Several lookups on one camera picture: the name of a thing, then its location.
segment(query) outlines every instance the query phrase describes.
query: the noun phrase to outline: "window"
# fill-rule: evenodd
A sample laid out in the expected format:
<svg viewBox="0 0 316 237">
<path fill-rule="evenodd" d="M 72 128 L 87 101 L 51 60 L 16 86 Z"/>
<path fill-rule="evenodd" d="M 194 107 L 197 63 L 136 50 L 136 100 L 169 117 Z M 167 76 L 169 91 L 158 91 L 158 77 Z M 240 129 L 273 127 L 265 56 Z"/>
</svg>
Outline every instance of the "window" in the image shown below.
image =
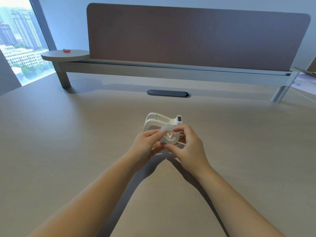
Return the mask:
<svg viewBox="0 0 316 237">
<path fill-rule="evenodd" d="M 22 86 L 55 72 L 40 55 L 49 49 L 29 0 L 0 0 L 0 50 Z"/>
</svg>

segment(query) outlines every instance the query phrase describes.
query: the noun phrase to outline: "forearm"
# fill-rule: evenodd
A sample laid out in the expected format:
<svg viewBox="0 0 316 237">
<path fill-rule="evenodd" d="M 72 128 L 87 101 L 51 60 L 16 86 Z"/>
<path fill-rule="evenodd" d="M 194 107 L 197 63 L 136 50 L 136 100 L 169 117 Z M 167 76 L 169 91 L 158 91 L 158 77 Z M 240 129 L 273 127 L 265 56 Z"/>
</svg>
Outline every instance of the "forearm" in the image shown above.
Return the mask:
<svg viewBox="0 0 316 237">
<path fill-rule="evenodd" d="M 231 237 L 283 237 L 271 223 L 256 211 L 214 169 L 206 168 L 196 175 L 207 192 Z"/>
<path fill-rule="evenodd" d="M 135 173 L 131 161 L 119 159 L 30 237 L 96 236 Z"/>
</svg>

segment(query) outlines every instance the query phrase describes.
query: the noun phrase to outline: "wooden desk surface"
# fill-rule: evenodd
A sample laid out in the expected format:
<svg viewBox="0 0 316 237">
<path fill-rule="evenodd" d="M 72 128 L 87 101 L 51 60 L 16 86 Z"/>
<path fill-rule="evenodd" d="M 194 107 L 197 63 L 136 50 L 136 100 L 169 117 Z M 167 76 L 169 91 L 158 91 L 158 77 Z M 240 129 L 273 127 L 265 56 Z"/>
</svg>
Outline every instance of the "wooden desk surface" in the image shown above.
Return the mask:
<svg viewBox="0 0 316 237">
<path fill-rule="evenodd" d="M 290 90 L 271 103 L 275 87 L 265 86 L 69 78 L 72 93 L 52 74 L 0 97 L 0 236 L 27 235 L 71 200 L 128 149 L 150 112 L 182 115 L 212 166 L 286 236 L 315 235 L 313 101 Z M 149 96 L 148 87 L 192 97 Z M 200 193 L 163 160 L 139 183 L 112 235 L 192 233 L 225 236 Z"/>
</svg>

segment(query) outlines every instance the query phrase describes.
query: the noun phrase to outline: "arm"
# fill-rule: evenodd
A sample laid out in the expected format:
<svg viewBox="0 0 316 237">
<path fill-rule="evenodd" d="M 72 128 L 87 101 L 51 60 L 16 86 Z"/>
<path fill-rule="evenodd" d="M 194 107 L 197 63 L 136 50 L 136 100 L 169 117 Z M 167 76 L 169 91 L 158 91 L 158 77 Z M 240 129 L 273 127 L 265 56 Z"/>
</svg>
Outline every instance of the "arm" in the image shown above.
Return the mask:
<svg viewBox="0 0 316 237">
<path fill-rule="evenodd" d="M 210 166 L 203 143 L 190 126 L 182 125 L 174 131 L 182 131 L 186 137 L 185 147 L 165 145 L 165 148 L 199 181 L 231 237 L 284 237 Z"/>
<path fill-rule="evenodd" d="M 164 132 L 159 130 L 140 133 L 125 155 L 29 237 L 96 236 L 111 216 L 134 173 L 163 150 L 164 145 L 159 142 L 163 135 Z"/>
</svg>

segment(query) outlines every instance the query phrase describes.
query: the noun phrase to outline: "wall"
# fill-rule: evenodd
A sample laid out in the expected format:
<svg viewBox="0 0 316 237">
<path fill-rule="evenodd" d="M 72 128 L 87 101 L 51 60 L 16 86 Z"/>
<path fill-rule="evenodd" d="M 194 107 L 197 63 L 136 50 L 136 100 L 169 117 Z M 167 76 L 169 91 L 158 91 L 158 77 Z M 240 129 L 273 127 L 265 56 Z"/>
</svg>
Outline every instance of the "wall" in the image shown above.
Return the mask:
<svg viewBox="0 0 316 237">
<path fill-rule="evenodd" d="M 9 63 L 0 51 L 0 96 L 21 87 Z"/>
<path fill-rule="evenodd" d="M 293 66 L 307 68 L 316 55 L 316 0 L 39 0 L 57 49 L 89 49 L 86 7 L 91 2 L 308 13 L 311 23 Z"/>
</svg>

